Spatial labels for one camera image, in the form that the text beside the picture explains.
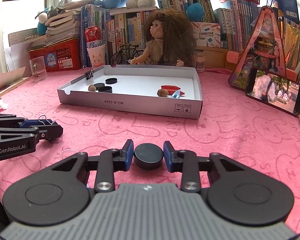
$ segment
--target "budweiser can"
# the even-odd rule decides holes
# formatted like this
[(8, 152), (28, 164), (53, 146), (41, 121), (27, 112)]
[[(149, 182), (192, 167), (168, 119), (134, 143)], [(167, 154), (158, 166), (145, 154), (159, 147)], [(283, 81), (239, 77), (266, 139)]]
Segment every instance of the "budweiser can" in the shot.
[(103, 45), (102, 33), (98, 26), (86, 28), (84, 32), (86, 38), (87, 49), (99, 47)]

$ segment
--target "grid paper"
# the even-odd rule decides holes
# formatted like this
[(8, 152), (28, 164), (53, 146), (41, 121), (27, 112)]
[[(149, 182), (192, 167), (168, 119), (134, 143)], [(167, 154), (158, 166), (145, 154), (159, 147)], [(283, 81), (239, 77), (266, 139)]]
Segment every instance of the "grid paper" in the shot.
[(30, 37), (37, 34), (37, 28), (10, 33), (8, 34), (9, 46), (22, 43), (26, 40), (26, 37)]

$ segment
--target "gray gripper base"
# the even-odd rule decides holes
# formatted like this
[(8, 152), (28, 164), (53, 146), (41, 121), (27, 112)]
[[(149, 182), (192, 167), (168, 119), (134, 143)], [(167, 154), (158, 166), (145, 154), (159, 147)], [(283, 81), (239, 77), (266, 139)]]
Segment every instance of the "gray gripper base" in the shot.
[(175, 184), (121, 184), (98, 193), (72, 220), (51, 227), (11, 223), (6, 240), (287, 240), (283, 223), (247, 228), (215, 215), (196, 193)]

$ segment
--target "white paper cup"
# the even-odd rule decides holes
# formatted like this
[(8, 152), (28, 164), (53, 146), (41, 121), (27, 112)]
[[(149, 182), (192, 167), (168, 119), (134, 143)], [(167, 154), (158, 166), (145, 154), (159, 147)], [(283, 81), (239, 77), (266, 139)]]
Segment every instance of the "white paper cup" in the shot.
[(106, 46), (105, 45), (87, 49), (87, 51), (89, 54), (91, 65), (93, 67), (101, 67), (106, 64), (106, 61), (105, 61)]

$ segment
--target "white cardboard tray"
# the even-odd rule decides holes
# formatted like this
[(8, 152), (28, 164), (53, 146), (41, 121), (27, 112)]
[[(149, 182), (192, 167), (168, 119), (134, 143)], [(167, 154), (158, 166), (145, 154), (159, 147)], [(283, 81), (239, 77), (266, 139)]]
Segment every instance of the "white cardboard tray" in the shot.
[[(91, 84), (117, 78), (112, 93), (89, 92)], [(184, 96), (176, 99), (157, 96), (162, 85), (181, 88)], [(60, 103), (142, 114), (199, 119), (202, 92), (195, 68), (153, 65), (109, 65), (95, 70), (89, 80), (83, 74), (58, 88)]]

